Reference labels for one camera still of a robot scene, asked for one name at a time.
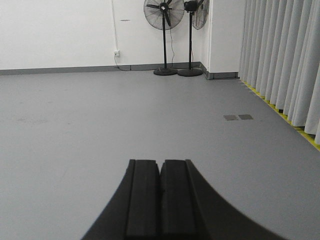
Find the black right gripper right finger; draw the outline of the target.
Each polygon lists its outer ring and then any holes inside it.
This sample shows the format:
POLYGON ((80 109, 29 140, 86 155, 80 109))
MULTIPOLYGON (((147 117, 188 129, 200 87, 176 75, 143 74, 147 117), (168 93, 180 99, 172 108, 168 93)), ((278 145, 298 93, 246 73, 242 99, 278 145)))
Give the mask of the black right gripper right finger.
POLYGON ((226 201, 189 159, 165 160, 160 179, 163 240, 282 239, 226 201))

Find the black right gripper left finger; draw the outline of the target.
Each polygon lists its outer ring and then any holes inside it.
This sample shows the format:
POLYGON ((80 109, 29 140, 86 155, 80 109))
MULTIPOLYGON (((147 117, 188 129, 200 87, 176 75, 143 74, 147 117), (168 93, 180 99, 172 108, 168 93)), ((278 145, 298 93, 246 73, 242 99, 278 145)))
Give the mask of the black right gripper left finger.
POLYGON ((110 201, 84 240, 156 240, 160 174, 154 160, 131 159, 110 201))

